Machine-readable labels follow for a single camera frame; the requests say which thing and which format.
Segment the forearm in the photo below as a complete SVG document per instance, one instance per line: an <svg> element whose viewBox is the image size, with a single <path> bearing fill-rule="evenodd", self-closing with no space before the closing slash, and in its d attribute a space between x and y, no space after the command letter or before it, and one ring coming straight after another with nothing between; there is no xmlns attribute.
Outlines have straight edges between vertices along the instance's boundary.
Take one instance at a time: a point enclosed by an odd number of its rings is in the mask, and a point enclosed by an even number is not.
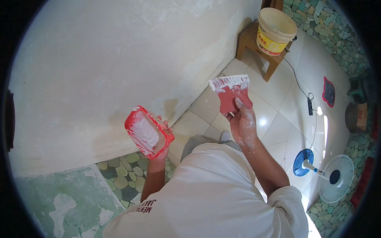
<svg viewBox="0 0 381 238"><path fill-rule="evenodd" d="M149 195L158 192L164 187L165 160L149 160L146 182L143 187L140 202L148 198Z"/></svg>
<svg viewBox="0 0 381 238"><path fill-rule="evenodd" d="M262 142L256 138L253 146L241 146L251 168L267 196L278 188L290 185L282 167L271 157Z"/></svg>

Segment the left hand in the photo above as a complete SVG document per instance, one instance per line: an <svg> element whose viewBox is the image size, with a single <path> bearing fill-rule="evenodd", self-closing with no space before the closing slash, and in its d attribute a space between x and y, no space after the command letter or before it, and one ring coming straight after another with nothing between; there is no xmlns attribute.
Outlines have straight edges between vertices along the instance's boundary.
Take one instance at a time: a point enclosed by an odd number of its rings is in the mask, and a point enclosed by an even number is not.
<svg viewBox="0 0 381 238"><path fill-rule="evenodd" d="M167 121L163 121L164 122L164 125L166 125L168 127L168 122ZM168 155L168 152L169 152L169 146L161 153L159 154L158 157L156 157L155 160L165 160L165 157Z"/></svg>

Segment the red plastic container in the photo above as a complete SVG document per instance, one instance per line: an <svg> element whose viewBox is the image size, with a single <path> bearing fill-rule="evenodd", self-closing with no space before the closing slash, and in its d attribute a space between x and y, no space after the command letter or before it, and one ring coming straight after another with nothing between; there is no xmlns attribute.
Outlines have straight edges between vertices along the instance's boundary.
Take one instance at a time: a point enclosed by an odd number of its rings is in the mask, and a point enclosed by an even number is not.
<svg viewBox="0 0 381 238"><path fill-rule="evenodd" d="M157 115L137 106L124 122L129 136L150 160L154 160L174 140L173 133Z"/></svg>

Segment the white t-shirt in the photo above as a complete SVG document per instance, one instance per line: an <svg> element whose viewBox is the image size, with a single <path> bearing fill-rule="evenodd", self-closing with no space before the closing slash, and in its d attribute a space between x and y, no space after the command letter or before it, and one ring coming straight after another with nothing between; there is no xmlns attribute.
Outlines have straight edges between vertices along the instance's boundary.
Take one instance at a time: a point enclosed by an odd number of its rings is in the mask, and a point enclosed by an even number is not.
<svg viewBox="0 0 381 238"><path fill-rule="evenodd" d="M300 191L282 187L265 203L242 152L197 146L172 179L144 202L115 217L113 237L308 237Z"/></svg>

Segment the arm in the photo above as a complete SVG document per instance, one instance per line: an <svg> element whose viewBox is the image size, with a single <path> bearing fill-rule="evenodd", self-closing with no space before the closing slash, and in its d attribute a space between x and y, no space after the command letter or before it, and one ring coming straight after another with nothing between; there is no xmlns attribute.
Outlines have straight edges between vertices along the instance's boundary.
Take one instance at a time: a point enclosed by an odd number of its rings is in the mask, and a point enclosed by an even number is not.
<svg viewBox="0 0 381 238"><path fill-rule="evenodd" d="M247 109L239 98L236 98L235 104L239 111L234 112L234 116L229 113L225 113L224 116L230 122L233 138L242 149L259 183L269 197L275 190L290 185L290 182L286 172L258 139L254 110Z"/></svg>
<svg viewBox="0 0 381 238"><path fill-rule="evenodd" d="M169 147L164 150L156 159L148 160L148 169L146 182L144 183L142 196L140 202L143 202L148 198L149 195L160 191L164 187L164 177L165 177L165 157L168 155Z"/></svg>

